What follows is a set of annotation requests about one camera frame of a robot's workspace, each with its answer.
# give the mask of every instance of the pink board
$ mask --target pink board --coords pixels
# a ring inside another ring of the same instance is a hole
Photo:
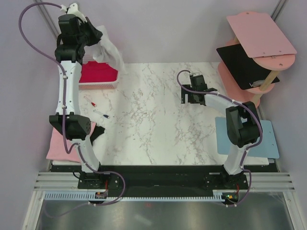
[[[227,16],[227,20],[250,58],[297,53],[267,13],[246,12]]]

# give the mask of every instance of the black cloth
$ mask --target black cloth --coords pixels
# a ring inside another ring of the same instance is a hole
[[[96,125],[93,133],[90,136],[91,144],[93,145],[94,140],[96,140],[100,135],[104,133],[105,133],[105,128]]]

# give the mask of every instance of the white cloth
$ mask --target white cloth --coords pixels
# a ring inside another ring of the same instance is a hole
[[[105,26],[101,25],[96,29],[101,31],[103,35],[98,44],[90,47],[93,59],[99,63],[106,62],[110,67],[125,72],[123,58],[116,46],[109,40]]]

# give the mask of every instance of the red basket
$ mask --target red basket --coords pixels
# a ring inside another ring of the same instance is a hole
[[[82,65],[80,90],[115,89],[118,84],[118,71],[107,63],[89,61]]]

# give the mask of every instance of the white wall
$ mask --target white wall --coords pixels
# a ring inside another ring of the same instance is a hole
[[[58,97],[57,67],[34,52],[18,30],[19,14],[31,0],[0,3],[0,229],[21,228],[39,170],[46,169],[48,140]],[[55,41],[37,9],[24,32],[49,54]]]
[[[297,50],[294,65],[283,71],[274,89],[261,98],[265,118],[273,123],[280,166],[289,172],[307,214],[307,2],[291,0],[277,24]]]
[[[53,0],[68,6],[72,0]],[[105,25],[127,63],[219,61],[216,48],[233,37],[226,16],[271,14],[278,0],[78,0],[95,25]],[[53,18],[56,9],[50,9]]]

